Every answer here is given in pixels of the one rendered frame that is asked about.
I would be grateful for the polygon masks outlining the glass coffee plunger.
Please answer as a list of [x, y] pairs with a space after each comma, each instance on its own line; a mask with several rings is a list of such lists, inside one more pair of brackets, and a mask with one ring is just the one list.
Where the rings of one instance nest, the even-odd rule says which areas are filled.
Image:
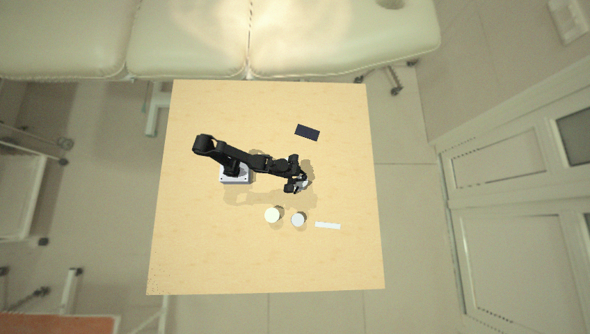
[[296, 184], [294, 184], [295, 191], [293, 192], [293, 194], [295, 194], [297, 191], [302, 191], [308, 183], [307, 175], [299, 175], [296, 178], [303, 179], [305, 181], [297, 182]]

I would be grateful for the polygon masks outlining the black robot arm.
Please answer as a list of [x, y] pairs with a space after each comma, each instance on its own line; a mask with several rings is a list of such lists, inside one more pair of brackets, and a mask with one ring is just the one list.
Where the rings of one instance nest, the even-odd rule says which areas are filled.
[[[214, 139], [216, 147], [214, 147]], [[239, 150], [225, 141], [216, 140], [211, 134], [200, 134], [196, 136], [192, 151], [200, 156], [211, 157], [214, 161], [223, 166], [223, 174], [227, 177], [238, 177], [240, 172], [240, 162], [256, 173], [268, 173], [270, 175], [279, 175], [283, 172], [287, 177], [299, 176], [300, 169], [297, 160], [288, 161], [284, 158], [272, 160], [273, 157], [267, 154], [248, 154]], [[267, 163], [266, 163], [266, 159]]]

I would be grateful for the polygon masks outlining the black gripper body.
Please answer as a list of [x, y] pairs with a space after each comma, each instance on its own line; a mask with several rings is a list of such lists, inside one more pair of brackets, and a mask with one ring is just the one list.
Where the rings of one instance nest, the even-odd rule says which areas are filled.
[[[288, 157], [288, 163], [291, 163], [291, 160], [297, 160], [298, 161], [298, 154], [292, 154], [289, 155]], [[278, 177], [283, 177], [283, 178], [287, 178], [287, 184], [284, 185], [284, 192], [285, 193], [293, 193], [294, 192], [294, 183], [295, 183], [295, 179], [292, 177], [287, 177], [285, 174], [283, 174], [283, 172], [279, 173], [279, 175], [277, 175]]]

